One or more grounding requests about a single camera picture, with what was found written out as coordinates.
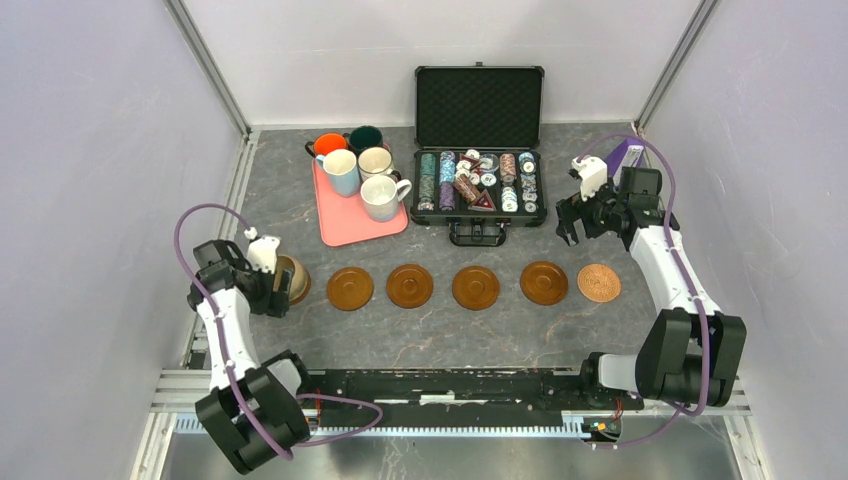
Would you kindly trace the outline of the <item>beige ceramic mug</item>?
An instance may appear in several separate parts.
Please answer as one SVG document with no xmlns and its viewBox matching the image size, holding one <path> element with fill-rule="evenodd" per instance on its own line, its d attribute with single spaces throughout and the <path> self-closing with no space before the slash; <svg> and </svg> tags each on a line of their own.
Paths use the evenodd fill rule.
<svg viewBox="0 0 848 480">
<path fill-rule="evenodd" d="M 278 268 L 291 269 L 293 271 L 292 284 L 288 296 L 289 304 L 296 305 L 300 303 L 308 295 L 312 284 L 308 270 L 297 259 L 288 255 L 278 256 L 276 270 Z"/>
</svg>

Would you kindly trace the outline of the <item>wooden coaster two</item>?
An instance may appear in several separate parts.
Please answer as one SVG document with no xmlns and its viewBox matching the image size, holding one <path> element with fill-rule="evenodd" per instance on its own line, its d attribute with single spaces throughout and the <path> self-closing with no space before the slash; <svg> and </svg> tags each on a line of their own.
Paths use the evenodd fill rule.
<svg viewBox="0 0 848 480">
<path fill-rule="evenodd" d="M 366 270 L 355 266 L 339 269 L 326 285 L 329 302 L 342 311 L 355 311 L 364 307 L 373 293 L 372 277 Z"/>
</svg>

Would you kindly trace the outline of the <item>wooden coaster five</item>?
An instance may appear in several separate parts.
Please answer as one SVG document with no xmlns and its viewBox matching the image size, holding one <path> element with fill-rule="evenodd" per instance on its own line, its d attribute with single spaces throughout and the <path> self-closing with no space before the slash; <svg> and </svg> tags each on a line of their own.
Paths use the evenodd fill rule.
<svg viewBox="0 0 848 480">
<path fill-rule="evenodd" d="M 569 280 L 565 271 L 549 261 L 528 264 L 520 276 L 524 296 L 538 305 L 550 306 L 561 302 L 569 293 Z"/>
</svg>

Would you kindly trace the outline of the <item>wooden coaster four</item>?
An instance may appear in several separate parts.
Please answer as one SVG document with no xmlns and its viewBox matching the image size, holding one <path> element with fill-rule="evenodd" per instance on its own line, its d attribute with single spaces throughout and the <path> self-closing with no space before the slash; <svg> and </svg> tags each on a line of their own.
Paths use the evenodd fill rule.
<svg viewBox="0 0 848 480">
<path fill-rule="evenodd" d="M 496 274 L 484 266 L 468 266 L 459 270 L 452 281 L 452 295 L 456 302 L 468 310 L 491 307 L 500 294 Z"/>
</svg>

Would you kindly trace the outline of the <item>wooden coaster three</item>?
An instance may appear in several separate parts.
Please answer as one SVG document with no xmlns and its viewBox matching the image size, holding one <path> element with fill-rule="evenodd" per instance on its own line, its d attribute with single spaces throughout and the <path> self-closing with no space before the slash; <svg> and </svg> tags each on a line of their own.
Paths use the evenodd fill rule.
<svg viewBox="0 0 848 480">
<path fill-rule="evenodd" d="M 431 298 L 434 282 L 427 269 L 418 264 L 404 264 L 395 268 L 387 278 L 386 292 L 398 307 L 413 309 L 423 306 Z"/>
</svg>

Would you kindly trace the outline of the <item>white mug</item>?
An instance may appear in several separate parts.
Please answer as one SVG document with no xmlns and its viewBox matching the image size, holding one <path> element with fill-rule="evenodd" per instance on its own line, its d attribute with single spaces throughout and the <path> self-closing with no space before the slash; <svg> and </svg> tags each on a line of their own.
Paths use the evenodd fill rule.
<svg viewBox="0 0 848 480">
<path fill-rule="evenodd" d="M 365 211 L 376 222 L 391 221 L 400 210 L 400 204 L 412 189 L 408 179 L 396 180 L 392 176 L 377 175 L 365 180 L 360 188 Z"/>
</svg>

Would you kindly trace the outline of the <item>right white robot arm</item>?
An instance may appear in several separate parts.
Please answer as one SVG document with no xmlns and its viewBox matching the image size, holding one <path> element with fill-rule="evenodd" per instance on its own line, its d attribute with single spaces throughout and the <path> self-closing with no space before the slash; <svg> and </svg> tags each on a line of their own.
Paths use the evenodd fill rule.
<svg viewBox="0 0 848 480">
<path fill-rule="evenodd" d="M 730 400 L 747 329 L 726 314 L 691 271 L 674 215 L 660 205 L 662 174 L 625 167 L 614 179 L 598 157 L 573 160 L 577 193 L 556 205 L 557 234 L 578 244 L 575 226 L 587 238 L 615 234 L 639 266 L 657 318 L 635 355 L 595 352 L 583 362 L 580 400 L 602 408 L 619 391 L 666 402 L 694 416 Z"/>
</svg>

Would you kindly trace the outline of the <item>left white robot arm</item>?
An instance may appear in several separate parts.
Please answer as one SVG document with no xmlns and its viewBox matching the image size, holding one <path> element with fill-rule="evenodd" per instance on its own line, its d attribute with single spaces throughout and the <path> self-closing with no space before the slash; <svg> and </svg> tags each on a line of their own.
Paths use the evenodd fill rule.
<svg viewBox="0 0 848 480">
<path fill-rule="evenodd" d="M 298 270 L 283 262 L 280 240 L 264 235 L 241 251 L 230 240 L 210 240 L 193 251 L 198 263 L 187 301 L 208 334 L 209 392 L 195 404 L 202 427 L 234 469 L 246 475 L 276 456 L 291 457 L 307 439 L 302 406 L 314 381 L 289 350 L 260 361 L 250 331 L 252 315 L 283 317 Z"/>
</svg>

